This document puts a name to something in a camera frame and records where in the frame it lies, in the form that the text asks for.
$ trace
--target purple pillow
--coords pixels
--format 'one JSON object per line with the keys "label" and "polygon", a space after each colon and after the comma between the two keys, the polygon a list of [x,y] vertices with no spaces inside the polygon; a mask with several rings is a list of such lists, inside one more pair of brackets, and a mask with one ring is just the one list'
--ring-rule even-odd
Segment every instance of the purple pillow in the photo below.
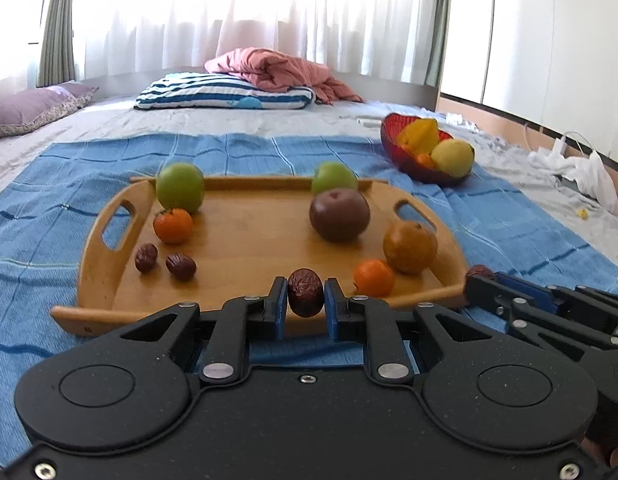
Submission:
{"label": "purple pillow", "polygon": [[73,114],[87,105],[97,91],[97,86],[62,83],[11,95],[0,101],[0,137],[28,134]]}

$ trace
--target blue cloth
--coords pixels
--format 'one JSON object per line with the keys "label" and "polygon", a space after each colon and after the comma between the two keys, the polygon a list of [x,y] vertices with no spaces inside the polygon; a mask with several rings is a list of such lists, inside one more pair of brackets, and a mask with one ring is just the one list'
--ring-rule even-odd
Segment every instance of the blue cloth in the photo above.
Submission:
{"label": "blue cloth", "polygon": [[249,110],[291,110],[315,101],[307,86],[286,92],[260,90],[248,81],[228,74],[183,72],[167,74],[145,88],[136,99],[136,108],[215,107]]}
{"label": "blue cloth", "polygon": [[[154,175],[176,161],[193,162],[205,174],[309,175],[326,160],[341,160],[359,176],[386,179],[423,200],[454,233],[470,264],[541,285],[586,283],[618,294],[617,267],[518,189],[477,165],[461,186],[440,189],[399,173],[378,141],[355,137],[151,134],[54,144],[0,194],[0,465],[28,446],[12,404],[19,377],[42,358],[80,342],[48,311],[54,304],[76,303],[86,235],[129,177]],[[113,245],[125,224],[124,214],[116,216],[106,241]],[[502,322],[477,308],[467,315],[493,327]],[[360,363],[362,354],[354,344],[333,344],[322,336],[253,345],[251,358],[339,365]]]}

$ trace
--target small orange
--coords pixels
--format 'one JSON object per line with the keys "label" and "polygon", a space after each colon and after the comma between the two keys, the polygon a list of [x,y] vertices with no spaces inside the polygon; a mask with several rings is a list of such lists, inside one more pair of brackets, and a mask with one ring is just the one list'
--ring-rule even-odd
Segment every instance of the small orange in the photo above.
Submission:
{"label": "small orange", "polygon": [[436,163],[428,153],[420,153],[420,155],[417,155],[416,162],[424,168],[429,168],[430,170],[437,169]]}
{"label": "small orange", "polygon": [[191,236],[193,220],[185,209],[160,211],[154,218],[154,232],[166,244],[182,244]]}
{"label": "small orange", "polygon": [[395,274],[382,260],[364,260],[354,269],[353,282],[360,294],[384,298],[391,294]]}

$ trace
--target white plastic bag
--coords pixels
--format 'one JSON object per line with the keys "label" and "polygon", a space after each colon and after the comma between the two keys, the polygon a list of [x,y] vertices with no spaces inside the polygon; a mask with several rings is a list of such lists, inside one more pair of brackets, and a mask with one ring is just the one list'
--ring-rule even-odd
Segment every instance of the white plastic bag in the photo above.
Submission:
{"label": "white plastic bag", "polygon": [[618,195],[598,152],[591,152],[589,158],[570,156],[569,159],[571,158],[574,159],[574,167],[564,173],[564,178],[575,180],[579,192],[592,196],[609,213],[617,215]]}
{"label": "white plastic bag", "polygon": [[588,158],[586,156],[564,158],[556,146],[551,152],[540,148],[537,152],[529,153],[529,162],[536,168],[550,170],[553,174],[575,181],[579,192],[598,200],[609,213],[618,214],[618,195],[615,192],[614,182],[606,172],[598,152],[591,152]]}

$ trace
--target gray curtain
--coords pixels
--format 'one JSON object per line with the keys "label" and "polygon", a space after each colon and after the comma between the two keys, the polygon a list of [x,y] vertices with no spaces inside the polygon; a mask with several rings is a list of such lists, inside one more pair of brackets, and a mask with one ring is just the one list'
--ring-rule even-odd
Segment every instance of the gray curtain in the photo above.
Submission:
{"label": "gray curtain", "polygon": [[429,66],[427,67],[427,76],[425,78],[425,84],[435,88],[439,88],[442,76],[450,4],[451,0],[438,0],[436,2],[431,57],[429,58]]}
{"label": "gray curtain", "polygon": [[57,85],[76,77],[72,37],[72,0],[49,0],[36,86]]}

